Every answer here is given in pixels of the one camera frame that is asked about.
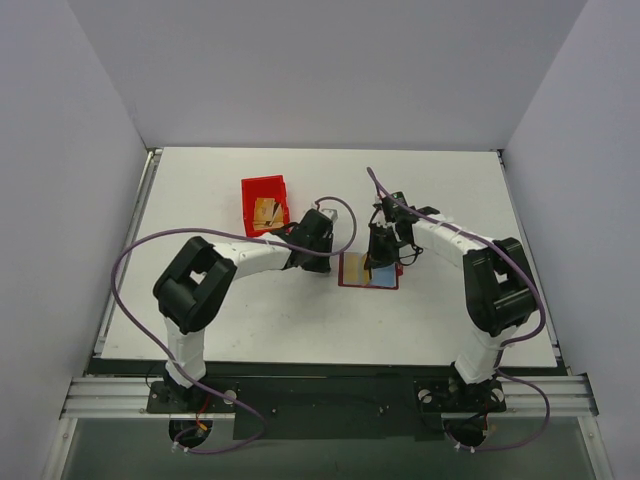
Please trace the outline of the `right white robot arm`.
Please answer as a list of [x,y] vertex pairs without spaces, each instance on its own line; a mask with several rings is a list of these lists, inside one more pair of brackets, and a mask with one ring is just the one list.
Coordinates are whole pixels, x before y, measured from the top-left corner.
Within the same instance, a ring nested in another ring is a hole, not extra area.
[[378,195],[368,227],[368,272],[401,265],[405,247],[413,259],[428,251],[461,270],[473,327],[454,362],[459,376],[447,383],[446,394],[453,406],[472,407],[482,398],[481,382],[495,375],[518,328],[542,310],[522,244],[469,232],[431,207],[417,210],[400,192]]

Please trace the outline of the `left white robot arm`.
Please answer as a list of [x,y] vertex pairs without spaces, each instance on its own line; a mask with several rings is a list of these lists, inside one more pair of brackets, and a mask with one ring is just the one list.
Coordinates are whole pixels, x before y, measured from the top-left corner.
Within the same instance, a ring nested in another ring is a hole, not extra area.
[[333,209],[310,209],[300,222],[267,232],[253,243],[212,244],[195,236],[184,244],[153,288],[173,355],[166,363],[165,381],[172,386],[175,405],[192,412],[204,403],[204,330],[219,313],[232,282],[291,268],[329,272],[325,255],[332,251],[336,220]]

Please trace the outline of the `gold card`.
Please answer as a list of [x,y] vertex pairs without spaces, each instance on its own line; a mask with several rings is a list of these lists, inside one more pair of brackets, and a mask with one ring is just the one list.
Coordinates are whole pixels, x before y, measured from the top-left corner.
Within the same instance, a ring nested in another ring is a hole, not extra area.
[[363,267],[363,284],[369,285],[373,278],[373,270],[371,268],[371,260],[370,260],[370,255],[368,253],[366,253],[363,257],[362,267]]

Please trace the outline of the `red leather card holder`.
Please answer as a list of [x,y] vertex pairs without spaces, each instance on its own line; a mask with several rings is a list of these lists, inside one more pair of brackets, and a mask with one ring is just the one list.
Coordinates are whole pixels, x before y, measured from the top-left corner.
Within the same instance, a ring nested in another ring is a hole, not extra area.
[[366,268],[366,255],[344,252],[339,257],[338,285],[347,288],[398,290],[403,267]]

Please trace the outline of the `gold card magnetic stripe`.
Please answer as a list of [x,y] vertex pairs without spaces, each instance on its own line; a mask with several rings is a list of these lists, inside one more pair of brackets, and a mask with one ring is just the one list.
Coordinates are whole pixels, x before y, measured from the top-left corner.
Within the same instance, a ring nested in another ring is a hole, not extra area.
[[369,282],[369,274],[365,269],[366,255],[347,252],[342,260],[342,282],[344,285],[365,286]]

